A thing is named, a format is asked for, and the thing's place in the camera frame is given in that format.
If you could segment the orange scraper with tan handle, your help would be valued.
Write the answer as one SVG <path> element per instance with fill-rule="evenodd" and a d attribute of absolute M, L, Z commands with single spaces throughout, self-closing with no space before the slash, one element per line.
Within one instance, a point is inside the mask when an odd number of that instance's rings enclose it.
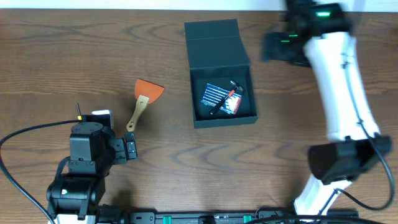
<path fill-rule="evenodd" d="M 131 119 L 126 125 L 128 132 L 134 132 L 137 122 L 147 108 L 147 106 L 157 100 L 163 94 L 165 88 L 160 85 L 138 79 L 136 81 L 134 94 L 136 98 L 136 106 Z"/>

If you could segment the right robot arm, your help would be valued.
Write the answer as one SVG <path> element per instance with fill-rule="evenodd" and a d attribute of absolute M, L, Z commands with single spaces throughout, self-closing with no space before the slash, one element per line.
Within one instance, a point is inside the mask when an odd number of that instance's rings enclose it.
<path fill-rule="evenodd" d="M 369 107 L 357 60 L 353 21 L 339 3 L 286 0 L 285 31 L 264 38 L 264 58 L 309 67 L 315 74 L 326 117 L 326 144 L 308 152 L 311 174 L 294 200 L 297 215 L 311 222 L 326 215 L 339 195 L 384 156 L 383 136 Z"/>

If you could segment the black red small hammer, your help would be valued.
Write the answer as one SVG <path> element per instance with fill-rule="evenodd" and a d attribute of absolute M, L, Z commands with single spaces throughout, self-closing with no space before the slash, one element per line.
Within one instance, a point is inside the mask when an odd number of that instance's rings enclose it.
<path fill-rule="evenodd" d="M 233 96 L 235 92 L 237 91 L 241 93 L 245 92 L 244 88 L 234 80 L 230 80 L 230 84 L 232 84 L 233 89 L 209 111 L 209 115 L 214 115 L 215 113 L 217 113 L 220 110 L 220 108 L 224 105 L 226 100 L 228 100 L 231 96 Z"/>

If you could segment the blue precision screwdriver set case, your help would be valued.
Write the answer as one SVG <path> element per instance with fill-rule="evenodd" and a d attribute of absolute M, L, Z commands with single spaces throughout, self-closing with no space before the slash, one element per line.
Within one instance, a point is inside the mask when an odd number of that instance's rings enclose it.
<path fill-rule="evenodd" d="M 210 83 L 206 84 L 205 91 L 201 97 L 201 103 L 210 106 L 211 109 L 222 100 L 231 90 L 225 90 Z M 243 96 L 241 92 L 235 92 L 220 108 L 227 114 L 236 114 Z"/>

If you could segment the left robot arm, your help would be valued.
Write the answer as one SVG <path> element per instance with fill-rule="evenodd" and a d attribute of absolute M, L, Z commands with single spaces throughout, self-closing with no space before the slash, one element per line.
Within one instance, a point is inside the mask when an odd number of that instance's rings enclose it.
<path fill-rule="evenodd" d="M 136 158 L 133 132 L 117 138 L 111 127 L 101 123 L 74 125 L 70 156 L 59 163 L 55 179 L 47 189 L 48 211 L 54 223 L 124 222 L 121 214 L 103 214 L 100 201 L 112 166 Z"/>

